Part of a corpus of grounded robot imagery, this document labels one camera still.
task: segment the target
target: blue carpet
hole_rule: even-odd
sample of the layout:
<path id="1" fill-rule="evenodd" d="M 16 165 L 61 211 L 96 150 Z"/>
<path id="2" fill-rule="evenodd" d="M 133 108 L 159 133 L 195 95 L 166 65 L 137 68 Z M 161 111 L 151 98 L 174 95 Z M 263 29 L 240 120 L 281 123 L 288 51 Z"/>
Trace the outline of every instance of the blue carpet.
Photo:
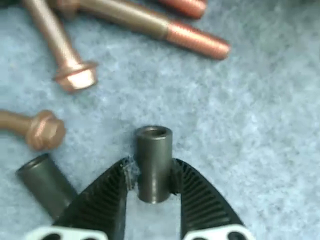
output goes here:
<path id="1" fill-rule="evenodd" d="M 52 81 L 56 63 L 27 12 L 1 9 L 0 108 L 50 109 L 65 121 L 64 144 L 51 155 L 79 192 L 132 154 L 136 128 L 164 125 L 173 155 L 213 183 L 258 240 L 316 240 L 319 12 L 316 0 L 209 0 L 201 20 L 182 21 L 230 42 L 221 62 L 80 14 L 65 28 L 83 59 L 99 62 L 99 83 L 68 95 Z M 15 176 L 40 153 L 8 132 L 0 152 L 0 239 L 18 240 L 51 223 Z M 177 240 L 166 232 L 170 211 L 159 208 L 157 235 L 134 231 L 153 219 L 142 214 L 130 217 L 127 240 Z"/>

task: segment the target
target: bolt thread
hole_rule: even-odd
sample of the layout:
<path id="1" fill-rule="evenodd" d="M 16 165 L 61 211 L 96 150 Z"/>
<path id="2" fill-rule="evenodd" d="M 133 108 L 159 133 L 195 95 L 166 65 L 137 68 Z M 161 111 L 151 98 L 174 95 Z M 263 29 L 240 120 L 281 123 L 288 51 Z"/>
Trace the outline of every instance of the bolt thread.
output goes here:
<path id="1" fill-rule="evenodd" d="M 224 39 L 176 21 L 168 25 L 166 40 L 217 60 L 225 59 L 230 51 Z"/>
<path id="2" fill-rule="evenodd" d="M 205 13 L 205 10 L 207 7 L 207 0 L 158 0 L 158 1 L 194 19 L 200 19 Z"/>

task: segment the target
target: bolt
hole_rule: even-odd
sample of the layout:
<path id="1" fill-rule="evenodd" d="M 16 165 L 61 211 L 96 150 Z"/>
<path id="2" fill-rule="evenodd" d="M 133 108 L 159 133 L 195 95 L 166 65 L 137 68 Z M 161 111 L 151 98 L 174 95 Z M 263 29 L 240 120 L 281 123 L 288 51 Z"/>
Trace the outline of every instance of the bolt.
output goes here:
<path id="1" fill-rule="evenodd" d="M 230 51 L 230 46 L 224 39 L 188 24 L 172 21 L 165 15 L 134 2 L 53 0 L 50 5 L 61 10 L 67 17 L 73 17 L 76 11 L 81 9 L 132 31 L 150 35 L 158 40 L 166 40 L 214 59 L 223 60 Z"/>
<path id="2" fill-rule="evenodd" d="M 193 19 L 200 19 L 207 8 L 207 0 L 158 0 Z"/>
<path id="3" fill-rule="evenodd" d="M 54 77 L 55 81 L 69 93 L 96 84 L 97 64 L 92 61 L 82 61 L 77 51 L 73 49 L 62 23 L 49 8 L 46 1 L 22 1 L 56 59 L 58 70 Z"/>
<path id="4" fill-rule="evenodd" d="M 64 122 L 49 110 L 42 110 L 35 117 L 0 110 L 0 129 L 24 136 L 37 151 L 58 147 L 66 134 Z"/>

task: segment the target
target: metal sleeve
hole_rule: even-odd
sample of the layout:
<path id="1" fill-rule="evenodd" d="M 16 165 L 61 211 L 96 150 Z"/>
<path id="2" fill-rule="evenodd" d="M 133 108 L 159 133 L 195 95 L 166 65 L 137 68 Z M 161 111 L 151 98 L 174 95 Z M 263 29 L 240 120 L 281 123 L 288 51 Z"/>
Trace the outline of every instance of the metal sleeve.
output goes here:
<path id="1" fill-rule="evenodd" d="M 138 197 L 147 203 L 160 203 L 170 195 L 172 131 L 163 126 L 146 126 L 136 133 L 135 159 L 140 169 Z"/>
<path id="2" fill-rule="evenodd" d="M 54 220 L 77 196 L 48 154 L 29 161 L 16 174 Z"/>

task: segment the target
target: hex bolt head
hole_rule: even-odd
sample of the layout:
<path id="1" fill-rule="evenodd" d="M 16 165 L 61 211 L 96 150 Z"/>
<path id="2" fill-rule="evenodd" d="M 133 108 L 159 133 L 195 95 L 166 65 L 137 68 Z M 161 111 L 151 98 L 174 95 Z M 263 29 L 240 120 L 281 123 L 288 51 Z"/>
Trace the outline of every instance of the hex bolt head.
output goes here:
<path id="1" fill-rule="evenodd" d="M 42 110 L 35 117 L 0 110 L 0 129 L 24 136 L 36 151 L 57 148 L 66 135 L 64 122 L 49 110 Z"/>

